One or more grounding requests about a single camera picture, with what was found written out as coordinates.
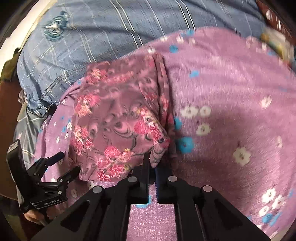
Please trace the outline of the person left hand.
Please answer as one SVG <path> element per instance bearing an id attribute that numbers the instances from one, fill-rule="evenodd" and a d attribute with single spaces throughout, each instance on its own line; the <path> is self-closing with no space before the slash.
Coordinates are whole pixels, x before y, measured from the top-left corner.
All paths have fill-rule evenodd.
<path id="1" fill-rule="evenodd" d="M 56 218 L 60 214 L 59 210 L 55 206 L 48 207 L 44 213 L 41 213 L 39 210 L 31 209 L 24 213 L 24 217 L 26 220 L 39 224 L 39 225 L 47 225 L 54 218 Z"/>

